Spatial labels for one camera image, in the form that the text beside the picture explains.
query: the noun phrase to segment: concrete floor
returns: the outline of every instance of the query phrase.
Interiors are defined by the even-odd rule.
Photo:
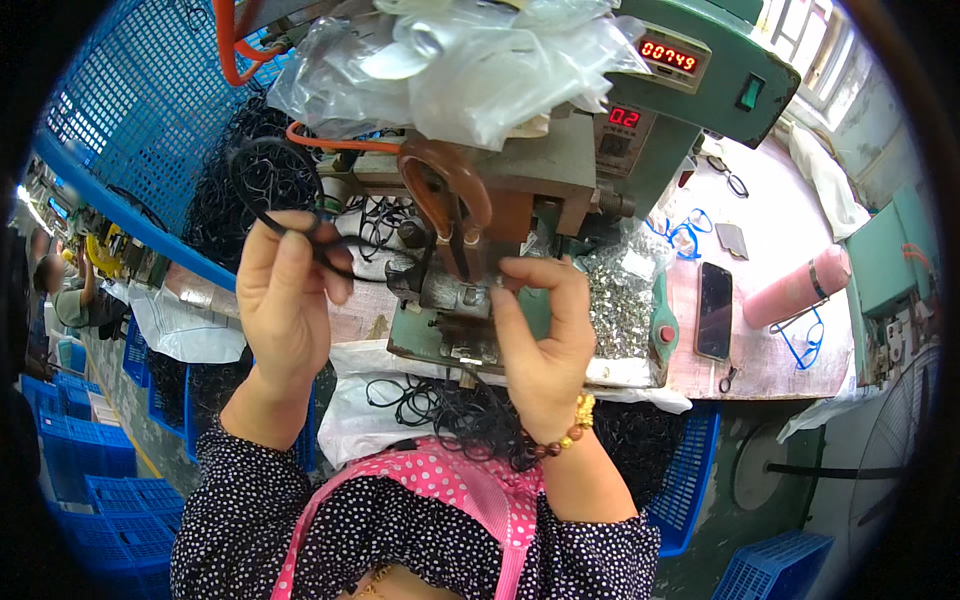
[[[764,423],[781,424],[808,406],[808,400],[790,402],[727,402],[720,419],[707,494],[686,552],[660,559],[654,597],[668,600],[706,600],[723,578],[737,548],[801,528],[811,481],[784,476],[763,506],[744,511],[733,501],[733,473],[740,447]],[[787,440],[790,464],[813,466],[820,431],[800,431]]]
[[[184,496],[199,483],[200,472],[186,456],[183,440],[161,428],[147,416],[147,391],[137,387],[123,371],[123,342],[101,342],[84,336],[92,362],[90,377],[107,391],[120,415],[124,430],[152,463]],[[336,384],[336,375],[327,366],[318,377],[316,426]],[[774,496],[754,511],[743,511],[733,501],[733,469],[740,446],[763,423],[783,423],[800,412],[809,401],[728,402],[723,407],[707,496],[686,552],[660,560],[654,595],[669,600],[709,598],[723,577],[727,564],[740,546],[766,540],[802,527],[811,494],[810,480],[783,477]],[[816,462],[820,432],[801,431],[787,442],[792,464],[812,466]],[[317,450],[318,468],[323,455]]]

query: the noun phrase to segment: smartphone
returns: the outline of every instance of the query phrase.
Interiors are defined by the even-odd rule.
[[[733,327],[733,276],[705,262],[700,265],[700,311],[693,351],[706,358],[728,360]]]

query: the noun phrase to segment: green toggle switch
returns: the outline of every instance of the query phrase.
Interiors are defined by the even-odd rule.
[[[736,101],[736,107],[750,112],[756,107],[756,97],[760,95],[765,82],[758,76],[751,73],[747,76],[747,82],[744,83],[740,92],[740,99]]]

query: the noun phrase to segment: bracelet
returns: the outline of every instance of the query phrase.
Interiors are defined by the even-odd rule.
[[[546,456],[557,456],[564,449],[573,445],[574,442],[584,437],[584,431],[593,427],[593,405],[596,404],[596,398],[593,394],[580,394],[577,396],[577,410],[575,411],[575,421],[566,435],[558,441],[551,444],[537,444],[534,446],[534,456],[542,459]],[[523,433],[529,438],[530,434],[524,429]]]

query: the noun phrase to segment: yellow floor line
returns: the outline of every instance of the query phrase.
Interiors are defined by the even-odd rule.
[[[110,397],[110,393],[107,391],[107,386],[103,384],[103,381],[100,379],[100,372],[97,371],[97,366],[93,364],[93,359],[91,353],[86,354],[86,362],[90,365],[90,369],[93,371],[93,378],[96,380],[97,385],[100,386],[100,391],[103,392],[103,396],[107,399],[107,404],[110,405],[110,408],[113,409],[114,413],[117,413],[117,409],[113,406],[113,398]],[[147,465],[157,479],[163,479],[163,475],[160,474],[160,471],[156,469],[154,462],[147,457],[147,454],[143,451],[143,448],[140,447],[140,444],[126,431],[124,433],[127,435],[127,439],[130,440],[130,443],[133,444],[133,449],[136,450],[136,453],[140,455],[140,458],[143,459],[143,462]]]

